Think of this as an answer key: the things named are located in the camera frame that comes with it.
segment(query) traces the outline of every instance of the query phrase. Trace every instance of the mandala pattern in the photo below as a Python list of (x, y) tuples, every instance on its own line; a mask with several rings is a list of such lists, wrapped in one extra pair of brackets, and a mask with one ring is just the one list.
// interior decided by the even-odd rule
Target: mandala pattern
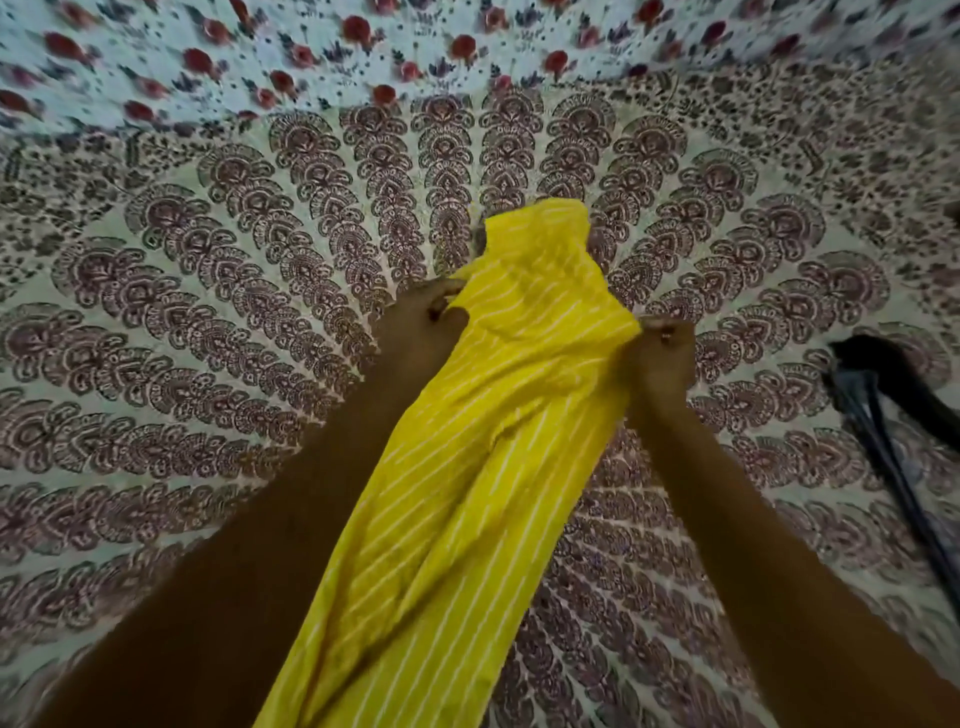
[[(477, 255), (483, 218), (550, 195), (588, 204), (589, 252), (621, 302), (698, 322), (691, 405), (784, 522), (960, 680), (960, 628), (821, 379), (828, 342), (866, 331), (960, 404), (955, 291), (918, 285), (953, 255), (934, 214), (960, 199), (955, 151), (899, 161), (917, 129), (935, 130), (931, 144), (960, 130), (899, 101), (903, 118), (858, 131), (838, 96), (848, 110), (830, 111), (840, 132), (825, 140), (826, 107), (792, 95), (819, 78), (877, 89), (883, 109), (897, 69), (939, 78), (780, 64), (10, 149), (4, 204), (33, 237), (11, 263), (30, 275), (4, 279), (0, 311), (0, 725), (27, 720), (326, 418), (398, 291)], [(727, 115), (704, 101), (734, 97)], [(869, 182), (880, 149), (891, 171)], [(88, 206), (51, 168), (112, 191)], [(855, 180), (871, 191), (841, 196)], [(960, 527), (960, 457), (892, 414), (924, 506)], [(485, 721), (774, 725), (626, 429), (570, 516)]]

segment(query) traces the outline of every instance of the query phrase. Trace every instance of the red flower motif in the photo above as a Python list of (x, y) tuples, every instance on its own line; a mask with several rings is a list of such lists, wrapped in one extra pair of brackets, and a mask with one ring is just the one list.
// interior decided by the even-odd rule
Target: red flower motif
[(556, 80), (559, 80), (566, 71), (567, 61), (569, 61), (569, 56), (566, 51), (554, 51), (543, 61), (543, 68), (548, 73), (552, 73)]
[(93, 57), (86, 53), (80, 44), (71, 37), (61, 33), (46, 33), (43, 35), (43, 44), (47, 53), (61, 59), (79, 61), (88, 68), (93, 68)]
[(3, 76), (8, 81), (18, 86), (23, 86), (24, 88), (31, 88), (37, 83), (44, 83), (43, 79), (40, 78), (33, 71), (29, 71), (24, 68), (22, 65), (10, 65), (4, 66), (0, 64), (0, 70), (3, 71)]
[(247, 9), (247, 4), (243, 0), (230, 0), (230, 6), (240, 21), (240, 29), (244, 35), (247, 37), (255, 36), (256, 29), (260, 26), (260, 12), (258, 12), (257, 15), (251, 16), (250, 11)]
[(679, 40), (664, 41), (657, 51), (656, 60), (661, 63), (675, 61), (684, 53), (684, 45)]
[(584, 28), (577, 34), (577, 48), (592, 48), (600, 42), (600, 29), (595, 25)]
[(214, 81), (220, 78), (220, 72), (213, 64), (213, 59), (200, 48), (187, 48), (183, 51), (183, 67), (191, 73), (209, 76)]
[(420, 67), (413, 61), (404, 61), (400, 64), (400, 68), (398, 70), (400, 79), (404, 83), (409, 83), (411, 81), (416, 81), (417, 79), (423, 78), (423, 72), (420, 71)]
[(456, 36), (450, 43), (450, 56), (458, 61), (473, 63), (473, 55), (477, 52), (477, 41), (473, 36)]
[(229, 28), (220, 20), (205, 17), (202, 26), (204, 36), (214, 45), (226, 45), (233, 40), (233, 35), (230, 33)]
[(258, 88), (253, 95), (253, 99), (261, 109), (272, 109), (278, 101), (276, 94), (269, 88)]
[(767, 12), (766, 0), (743, 0), (736, 15), (741, 20), (753, 20)]
[(309, 68), (317, 62), (317, 57), (313, 51), (305, 45), (294, 43), (290, 46), (290, 62), (297, 68)]
[(640, 9), (636, 11), (634, 20), (638, 23), (643, 23), (647, 31), (650, 31), (651, 28), (657, 25), (657, 20), (660, 18), (662, 12), (663, 0), (645, 0), (643, 5), (640, 6)]
[(827, 8), (813, 18), (813, 22), (810, 23), (810, 32), (822, 33), (836, 25), (839, 20), (840, 14), (837, 11), (832, 11), (830, 8)]
[(372, 0), (373, 11), (378, 15), (393, 15), (400, 7), (397, 0)]
[(800, 35), (795, 33), (792, 36), (787, 36), (778, 40), (777, 44), (770, 49), (770, 55), (774, 58), (784, 58), (792, 54), (799, 47)]
[(133, 121), (154, 120), (154, 110), (139, 101), (128, 101), (123, 105), (123, 111), (127, 114), (127, 118)]
[(294, 77), (286, 71), (271, 71), (270, 83), (273, 84), (274, 88), (280, 93), (289, 96), (295, 101), (297, 100), (297, 82), (295, 82)]
[(151, 99), (162, 99), (170, 92), (170, 89), (157, 79), (147, 79), (143, 76), (137, 76), (135, 83), (140, 93)]
[(388, 107), (396, 100), (396, 91), (391, 85), (381, 84), (372, 92), (373, 102), (381, 107)]
[(16, 113), (29, 113), (36, 119), (43, 119), (43, 105), (31, 104), (16, 91), (0, 90), (0, 108)]
[(370, 23), (359, 15), (351, 15), (344, 20), (341, 32), (344, 40), (350, 43), (359, 43), (364, 49), (372, 47)]
[(77, 3), (60, 3), (58, 11), (70, 27), (77, 31), (85, 31), (103, 22), (99, 15), (94, 15)]
[(723, 20), (717, 20), (715, 23), (710, 23), (707, 26), (707, 29), (704, 31), (704, 37), (701, 42), (707, 46), (707, 48), (712, 48), (714, 45), (720, 42), (720, 38), (723, 37), (723, 34), (727, 31), (727, 23)]
[(503, 8), (489, 8), (483, 13), (483, 27), (487, 33), (510, 27), (507, 12)]

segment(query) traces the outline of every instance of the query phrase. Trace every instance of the hand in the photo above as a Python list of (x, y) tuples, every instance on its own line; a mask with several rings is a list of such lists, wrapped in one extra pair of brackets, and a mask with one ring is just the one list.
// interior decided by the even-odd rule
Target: hand
[(416, 394), (446, 363), (467, 326), (469, 316), (463, 308), (447, 308), (447, 298), (465, 285), (454, 279), (416, 283), (373, 324), (378, 365)]
[(683, 412), (686, 390), (696, 381), (693, 324), (645, 317), (640, 325), (641, 334), (620, 354), (630, 388), (628, 419), (634, 429), (651, 419)]

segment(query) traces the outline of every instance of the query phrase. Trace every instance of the yellow striped fabric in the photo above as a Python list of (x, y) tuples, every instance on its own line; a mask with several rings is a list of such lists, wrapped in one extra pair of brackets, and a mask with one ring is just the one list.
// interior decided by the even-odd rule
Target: yellow striped fabric
[(623, 415), (639, 332), (589, 258), (586, 208), (487, 221), (470, 314), (403, 415), (255, 728), (474, 728), (570, 510)]

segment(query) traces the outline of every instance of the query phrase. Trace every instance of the finger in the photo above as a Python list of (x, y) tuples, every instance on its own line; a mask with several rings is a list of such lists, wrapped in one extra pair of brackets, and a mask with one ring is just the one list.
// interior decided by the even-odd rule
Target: finger
[(670, 334), (670, 346), (676, 348), (692, 347), (696, 342), (696, 327), (692, 321), (677, 321)]
[(439, 278), (424, 280), (416, 288), (411, 288), (410, 294), (419, 299), (432, 302), (445, 296), (457, 295), (463, 290), (465, 285), (467, 285), (467, 282), (459, 279)]
[(444, 315), (440, 317), (440, 321), (437, 323), (437, 326), (440, 327), (443, 335), (450, 342), (455, 344), (460, 339), (460, 334), (462, 334), (464, 329), (467, 328), (469, 320), (470, 315), (467, 313), (465, 308), (453, 306), (444, 312)]
[(683, 319), (674, 319), (670, 316), (640, 316), (640, 327), (653, 331), (671, 330), (683, 322)]

